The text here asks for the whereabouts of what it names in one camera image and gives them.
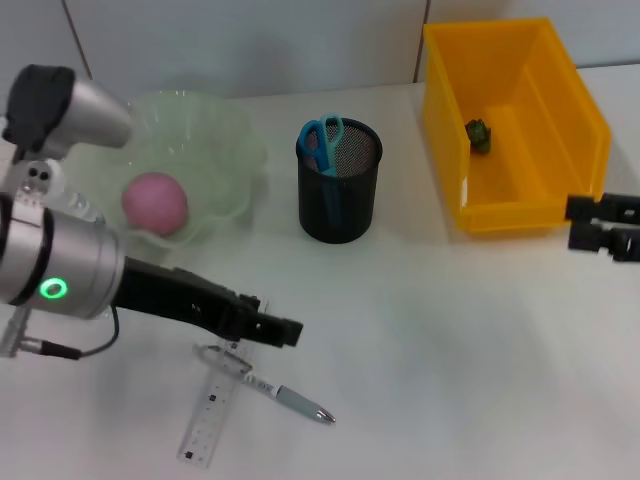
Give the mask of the blue scissors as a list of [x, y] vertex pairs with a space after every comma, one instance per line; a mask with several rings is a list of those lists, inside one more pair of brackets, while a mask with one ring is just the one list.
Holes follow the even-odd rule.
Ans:
[[[344, 123], [336, 113], [326, 114], [319, 120], [307, 122], [299, 134], [297, 145], [307, 156], [315, 159], [317, 171], [328, 177], [337, 177], [336, 148], [344, 135]], [[337, 228], [341, 224], [341, 207], [337, 187], [329, 182], [322, 183], [322, 192], [329, 226]]]

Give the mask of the black mesh cup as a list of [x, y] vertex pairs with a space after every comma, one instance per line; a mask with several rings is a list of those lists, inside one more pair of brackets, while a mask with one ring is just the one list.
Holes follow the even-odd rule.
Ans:
[[[349, 243], [368, 230], [383, 154], [382, 142], [374, 130], [357, 120], [342, 119], [345, 131], [336, 148], [336, 178], [320, 174], [315, 159], [305, 155], [296, 141], [299, 223], [312, 238], [328, 244]], [[341, 224], [337, 228], [329, 226], [322, 192], [324, 181], [333, 183], [339, 193]]]

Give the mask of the grey and clear pen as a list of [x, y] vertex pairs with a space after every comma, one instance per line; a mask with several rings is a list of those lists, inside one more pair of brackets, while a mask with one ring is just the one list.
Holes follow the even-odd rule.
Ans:
[[249, 350], [239, 342], [196, 345], [194, 353], [206, 364], [233, 381], [260, 392], [280, 405], [318, 423], [333, 425], [336, 418], [318, 403], [284, 384], [273, 384], [256, 374], [247, 360]]

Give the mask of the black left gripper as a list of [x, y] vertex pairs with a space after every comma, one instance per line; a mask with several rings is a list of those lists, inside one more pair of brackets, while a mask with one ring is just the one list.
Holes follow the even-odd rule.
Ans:
[[202, 328], [227, 340], [295, 347], [303, 324], [266, 313], [255, 296], [239, 296], [186, 270], [127, 257], [115, 307]]

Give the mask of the pink peach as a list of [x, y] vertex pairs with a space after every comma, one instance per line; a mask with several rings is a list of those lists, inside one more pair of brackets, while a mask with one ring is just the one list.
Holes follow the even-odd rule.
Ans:
[[123, 192], [121, 205], [129, 226], [159, 236], [180, 230], [189, 217], [184, 189], [163, 173], [135, 177]]

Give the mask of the transparent plastic ruler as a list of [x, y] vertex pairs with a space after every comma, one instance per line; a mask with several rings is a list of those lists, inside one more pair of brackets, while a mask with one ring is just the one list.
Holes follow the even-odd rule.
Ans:
[[179, 461], [201, 469], [210, 467], [235, 393], [253, 369], [254, 346], [248, 340], [224, 339], [194, 345], [193, 354], [207, 372], [178, 449]]

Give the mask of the green plastic scrap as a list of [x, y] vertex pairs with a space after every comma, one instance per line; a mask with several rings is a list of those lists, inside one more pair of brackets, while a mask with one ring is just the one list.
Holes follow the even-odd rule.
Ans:
[[471, 150], [479, 154], [487, 154], [491, 150], [491, 128], [482, 119], [472, 119], [465, 125], [465, 131]]

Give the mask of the pale green glass fruit plate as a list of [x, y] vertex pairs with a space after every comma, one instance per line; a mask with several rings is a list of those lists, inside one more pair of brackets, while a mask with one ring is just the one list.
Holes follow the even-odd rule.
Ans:
[[[110, 226], [127, 239], [176, 249], [249, 207], [267, 150], [239, 105], [201, 92], [161, 90], [131, 100], [129, 108], [133, 130], [125, 147], [79, 144], [62, 165], [68, 184]], [[147, 173], [172, 177], [186, 194], [187, 221], [170, 235], [132, 226], [122, 209], [129, 184]]]

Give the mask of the yellow plastic bin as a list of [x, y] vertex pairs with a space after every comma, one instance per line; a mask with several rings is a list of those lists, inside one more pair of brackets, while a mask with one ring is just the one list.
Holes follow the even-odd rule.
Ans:
[[[611, 132], [550, 20], [428, 24], [424, 41], [424, 130], [459, 230], [554, 228], [569, 196], [601, 196]], [[487, 154], [472, 119], [491, 128]]]

